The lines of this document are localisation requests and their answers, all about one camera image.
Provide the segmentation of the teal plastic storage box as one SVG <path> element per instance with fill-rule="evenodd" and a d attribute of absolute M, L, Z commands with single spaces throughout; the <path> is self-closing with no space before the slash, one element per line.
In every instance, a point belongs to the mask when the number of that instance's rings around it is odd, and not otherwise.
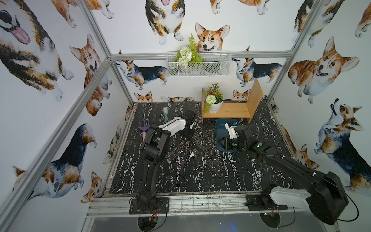
<path fill-rule="evenodd" d="M 215 123 L 215 143 L 219 151 L 222 151 L 222 150 L 218 145 L 218 140 L 223 137 L 229 137 L 229 133 L 227 129 L 225 128 L 225 124 L 230 121 L 238 122 L 235 119 L 218 119 Z"/>

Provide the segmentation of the clear straight stencil ruler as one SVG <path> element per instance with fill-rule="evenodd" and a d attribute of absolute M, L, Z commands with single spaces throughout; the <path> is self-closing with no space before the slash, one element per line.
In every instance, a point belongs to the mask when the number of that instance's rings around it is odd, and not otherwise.
<path fill-rule="evenodd" d="M 192 139 L 195 143 L 195 145 L 201 149 L 204 147 L 204 133 L 202 131 L 196 131 L 196 130 L 193 130 L 193 135 L 192 135 Z"/>

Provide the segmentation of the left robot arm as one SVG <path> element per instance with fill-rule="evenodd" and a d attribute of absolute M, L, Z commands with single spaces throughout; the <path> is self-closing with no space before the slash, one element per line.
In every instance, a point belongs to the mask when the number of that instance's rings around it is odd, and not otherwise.
<path fill-rule="evenodd" d="M 144 169 L 141 187 L 136 194 L 136 201 L 140 209 L 144 211 L 155 209 L 160 165 L 168 155 L 171 137 L 178 134 L 185 138 L 192 138 L 195 117 L 194 111 L 187 110 L 185 114 L 175 116 L 165 124 L 150 126 L 141 146 Z"/>

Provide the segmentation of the pink large triangle ruler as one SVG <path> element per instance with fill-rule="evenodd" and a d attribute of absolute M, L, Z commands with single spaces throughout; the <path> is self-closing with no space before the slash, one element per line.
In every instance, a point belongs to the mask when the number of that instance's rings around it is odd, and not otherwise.
<path fill-rule="evenodd" d="M 180 174 L 185 173 L 185 167 L 186 167 L 187 160 L 188 160 L 188 154 L 184 152 L 183 150 L 179 152 L 175 152 L 167 158 L 168 163 L 172 163 L 173 161 L 175 162 L 178 173 Z"/>

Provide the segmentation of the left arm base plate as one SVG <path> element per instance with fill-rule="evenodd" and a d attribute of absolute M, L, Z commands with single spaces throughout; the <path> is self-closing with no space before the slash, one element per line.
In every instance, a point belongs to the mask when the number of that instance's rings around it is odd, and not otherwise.
<path fill-rule="evenodd" d="M 157 214 L 157 213 L 167 214 L 169 212 L 170 198 L 159 197 L 143 201 L 134 198 L 131 200 L 129 204 L 130 215 Z"/>

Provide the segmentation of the pink straight stencil ruler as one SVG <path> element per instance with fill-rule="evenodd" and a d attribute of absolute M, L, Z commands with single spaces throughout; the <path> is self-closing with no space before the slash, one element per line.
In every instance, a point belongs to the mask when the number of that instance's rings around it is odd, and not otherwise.
<path fill-rule="evenodd" d="M 166 159 L 173 160 L 176 156 L 183 152 L 184 148 L 189 144 L 190 139 L 184 138 L 180 143 L 167 155 Z"/>

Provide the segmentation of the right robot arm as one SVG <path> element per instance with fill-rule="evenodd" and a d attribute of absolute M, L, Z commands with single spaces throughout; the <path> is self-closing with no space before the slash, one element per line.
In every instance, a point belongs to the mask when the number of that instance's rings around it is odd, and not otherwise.
<path fill-rule="evenodd" d="M 317 219 L 334 225 L 349 200 L 340 178 L 332 173 L 314 171 L 281 153 L 276 147 L 257 139 L 246 125 L 228 122 L 215 129 L 216 146 L 221 151 L 240 152 L 285 173 L 301 189 L 270 185 L 257 200 L 248 200 L 249 207 L 278 209 L 290 206 L 311 212 Z"/>

